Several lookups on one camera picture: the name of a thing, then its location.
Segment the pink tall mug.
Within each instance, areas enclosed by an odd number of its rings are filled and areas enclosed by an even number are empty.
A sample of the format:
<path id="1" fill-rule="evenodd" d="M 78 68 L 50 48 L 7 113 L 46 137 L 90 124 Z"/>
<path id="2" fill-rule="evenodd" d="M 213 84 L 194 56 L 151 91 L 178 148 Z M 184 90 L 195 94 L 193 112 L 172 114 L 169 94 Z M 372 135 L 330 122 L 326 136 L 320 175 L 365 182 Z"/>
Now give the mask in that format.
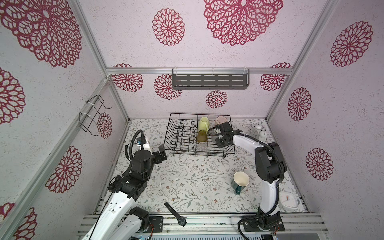
<path id="1" fill-rule="evenodd" d="M 221 125 L 228 122 L 228 119 L 225 116 L 217 116 L 215 119 L 215 126 Z"/>

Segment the amber glass cup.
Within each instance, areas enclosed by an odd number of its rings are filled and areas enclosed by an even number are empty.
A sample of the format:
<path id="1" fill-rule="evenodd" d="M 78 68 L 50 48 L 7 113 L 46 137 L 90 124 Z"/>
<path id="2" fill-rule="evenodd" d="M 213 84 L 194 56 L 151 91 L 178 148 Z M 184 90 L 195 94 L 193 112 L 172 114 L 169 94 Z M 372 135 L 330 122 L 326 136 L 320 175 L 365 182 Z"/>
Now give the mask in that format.
<path id="1" fill-rule="evenodd" d="M 207 135 L 207 132 L 205 130 L 199 130 L 198 134 L 197 134 L 197 143 L 206 143 L 208 141 L 208 135 Z"/>

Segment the light green mug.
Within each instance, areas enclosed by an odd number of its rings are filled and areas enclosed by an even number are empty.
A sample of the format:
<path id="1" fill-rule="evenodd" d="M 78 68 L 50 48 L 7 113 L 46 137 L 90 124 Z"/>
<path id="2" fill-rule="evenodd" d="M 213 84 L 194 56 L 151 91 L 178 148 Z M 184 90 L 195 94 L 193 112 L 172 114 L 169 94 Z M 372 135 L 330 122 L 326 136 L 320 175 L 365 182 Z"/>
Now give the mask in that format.
<path id="1" fill-rule="evenodd" d="M 207 117 L 201 117 L 198 123 L 198 132 L 204 131 L 206 134 L 208 133 L 210 128 L 210 122 Z"/>

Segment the clear glass cup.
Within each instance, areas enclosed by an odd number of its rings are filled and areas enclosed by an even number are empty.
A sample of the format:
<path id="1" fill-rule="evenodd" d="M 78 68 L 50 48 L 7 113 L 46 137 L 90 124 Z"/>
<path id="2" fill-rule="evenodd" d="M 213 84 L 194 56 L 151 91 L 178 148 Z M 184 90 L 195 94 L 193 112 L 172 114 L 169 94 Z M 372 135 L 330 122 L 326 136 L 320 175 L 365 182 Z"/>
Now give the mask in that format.
<path id="1" fill-rule="evenodd" d="M 208 144 L 207 142 L 199 142 L 198 143 L 198 151 L 206 151 L 208 149 Z"/>

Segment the dark green mug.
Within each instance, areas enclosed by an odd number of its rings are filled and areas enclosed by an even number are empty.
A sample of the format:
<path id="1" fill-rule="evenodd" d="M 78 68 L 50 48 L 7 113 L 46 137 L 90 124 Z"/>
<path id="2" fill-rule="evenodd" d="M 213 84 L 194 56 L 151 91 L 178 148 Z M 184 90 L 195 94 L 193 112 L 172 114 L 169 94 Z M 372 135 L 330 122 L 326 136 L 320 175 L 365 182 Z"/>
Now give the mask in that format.
<path id="1" fill-rule="evenodd" d="M 232 188 L 236 195 L 240 195 L 242 190 L 250 183 L 250 177 L 244 172 L 235 172 L 232 179 Z"/>

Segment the white cup grey handle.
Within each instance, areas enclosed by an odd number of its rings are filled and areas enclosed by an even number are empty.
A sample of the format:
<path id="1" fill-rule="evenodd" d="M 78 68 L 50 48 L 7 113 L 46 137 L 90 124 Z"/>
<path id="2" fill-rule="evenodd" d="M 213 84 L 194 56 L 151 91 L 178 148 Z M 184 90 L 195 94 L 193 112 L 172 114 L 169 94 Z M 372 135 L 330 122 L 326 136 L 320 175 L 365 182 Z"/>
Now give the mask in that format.
<path id="1" fill-rule="evenodd" d="M 219 138 L 219 134 L 220 133 L 220 130 L 219 129 L 213 129 L 210 131 L 210 134 L 211 134 L 211 141 L 213 144 L 216 144 L 216 139 Z"/>

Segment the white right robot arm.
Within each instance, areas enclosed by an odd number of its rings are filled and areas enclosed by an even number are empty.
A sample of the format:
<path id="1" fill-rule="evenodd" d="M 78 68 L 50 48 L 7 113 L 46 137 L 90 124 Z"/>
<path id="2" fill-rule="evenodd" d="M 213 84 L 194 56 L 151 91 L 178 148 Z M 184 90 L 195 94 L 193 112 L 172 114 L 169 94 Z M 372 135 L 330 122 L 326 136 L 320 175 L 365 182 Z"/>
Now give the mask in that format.
<path id="1" fill-rule="evenodd" d="M 280 198 L 280 185 L 287 171 L 286 162 L 277 143 L 267 144 L 249 136 L 241 130 L 234 130 L 228 122 L 217 125 L 208 130 L 210 137 L 215 140 L 218 148 L 237 146 L 253 154 L 256 172 L 262 180 L 262 202 L 257 215 L 243 217 L 238 221 L 239 233 L 245 237 L 242 228 L 255 227 L 261 231 L 284 231 L 285 227 L 278 210 Z"/>

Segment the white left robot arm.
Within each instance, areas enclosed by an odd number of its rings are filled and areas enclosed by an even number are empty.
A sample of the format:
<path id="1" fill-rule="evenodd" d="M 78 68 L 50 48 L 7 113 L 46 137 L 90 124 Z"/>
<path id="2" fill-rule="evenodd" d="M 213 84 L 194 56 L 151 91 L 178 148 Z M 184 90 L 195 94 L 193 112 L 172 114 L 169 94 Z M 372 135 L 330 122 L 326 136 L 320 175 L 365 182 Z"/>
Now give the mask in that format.
<path id="1" fill-rule="evenodd" d="M 133 145 L 126 145 L 130 165 L 109 184 L 111 195 L 84 240 L 128 240 L 137 232 L 148 230 L 149 212 L 138 207 L 137 200 L 147 188 L 154 166 L 167 160 L 167 154 L 163 144 L 155 152 L 149 142 L 138 140 L 138 146 L 133 153 Z"/>

